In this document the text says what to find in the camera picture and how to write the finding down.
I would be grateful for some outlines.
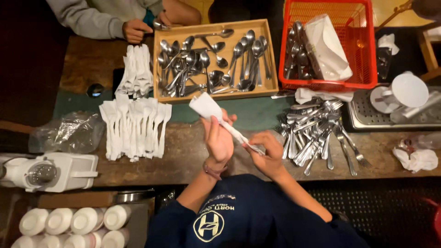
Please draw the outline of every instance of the fork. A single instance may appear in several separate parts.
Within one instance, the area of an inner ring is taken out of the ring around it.
[[[343,133],[342,133],[341,129],[339,127],[338,127],[338,129],[335,129],[334,134],[337,136],[337,139],[340,142],[341,149],[343,150],[344,156],[346,157],[346,160],[348,162],[351,175],[353,177],[355,177],[357,175],[357,173],[354,169],[354,165],[352,164],[351,158],[349,157],[349,153],[348,153],[348,150],[346,149],[346,145],[344,144],[344,137],[343,137]]]
[[[354,150],[355,157],[357,158],[357,161],[359,162],[359,165],[362,168],[372,168],[372,165],[364,158],[364,156],[358,151],[357,146],[355,146],[355,143],[352,141],[352,139],[349,137],[349,134],[346,132],[346,130],[341,126],[340,129],[343,135],[346,137],[346,140],[349,143],[349,146]]]

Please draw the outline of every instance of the metal drip tray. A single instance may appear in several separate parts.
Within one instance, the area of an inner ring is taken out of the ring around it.
[[[441,86],[429,86],[429,92],[440,91]],[[394,124],[389,114],[378,112],[370,103],[372,90],[358,90],[354,92],[354,98],[348,104],[350,123],[354,131],[422,131],[441,129],[441,105],[434,106],[419,116],[416,116],[408,124]]]

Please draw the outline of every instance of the red basket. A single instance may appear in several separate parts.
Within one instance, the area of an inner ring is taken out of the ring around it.
[[[293,22],[307,23],[317,15],[328,14],[352,70],[346,81],[285,79],[286,39]],[[279,80],[283,89],[310,88],[331,92],[372,89],[377,84],[374,25],[370,0],[286,0],[280,50]]]

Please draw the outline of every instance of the wristband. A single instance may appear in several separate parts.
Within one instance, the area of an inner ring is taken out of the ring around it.
[[[204,169],[205,173],[209,174],[210,176],[216,178],[217,180],[221,179],[221,173],[227,170],[228,166],[225,166],[224,168],[220,170],[213,170],[212,168],[208,167],[207,164],[204,162],[202,165],[202,168]]]

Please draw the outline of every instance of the white machine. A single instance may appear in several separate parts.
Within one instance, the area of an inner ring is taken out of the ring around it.
[[[98,156],[62,152],[46,153],[36,158],[19,154],[0,154],[0,185],[20,187],[27,192],[63,192],[90,188]]]

